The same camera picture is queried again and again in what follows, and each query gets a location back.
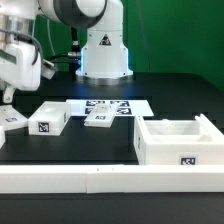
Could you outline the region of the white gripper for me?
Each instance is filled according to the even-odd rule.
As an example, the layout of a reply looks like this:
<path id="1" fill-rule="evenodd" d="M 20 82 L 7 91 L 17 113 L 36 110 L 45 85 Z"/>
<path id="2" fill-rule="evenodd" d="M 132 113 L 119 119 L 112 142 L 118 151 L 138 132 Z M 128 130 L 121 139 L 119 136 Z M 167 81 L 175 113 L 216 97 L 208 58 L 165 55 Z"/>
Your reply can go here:
<path id="1" fill-rule="evenodd" d="M 40 85 L 40 76 L 41 57 L 35 57 L 33 45 L 24 42 L 10 43 L 4 50 L 0 50 L 0 79 L 10 84 L 3 91 L 4 103 L 13 101 L 16 88 L 36 90 Z"/>

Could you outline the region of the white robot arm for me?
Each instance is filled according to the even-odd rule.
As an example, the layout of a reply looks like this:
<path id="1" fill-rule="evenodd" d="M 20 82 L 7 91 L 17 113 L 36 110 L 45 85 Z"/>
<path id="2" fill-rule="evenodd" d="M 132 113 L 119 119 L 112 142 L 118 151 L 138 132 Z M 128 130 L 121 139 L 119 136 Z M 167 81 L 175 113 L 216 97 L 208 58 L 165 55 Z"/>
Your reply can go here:
<path id="1" fill-rule="evenodd" d="M 0 0 L 0 89 L 5 103 L 17 89 L 35 91 L 43 76 L 52 76 L 53 66 L 31 31 L 38 15 L 87 31 L 78 80 L 113 85 L 132 79 L 120 0 Z"/>

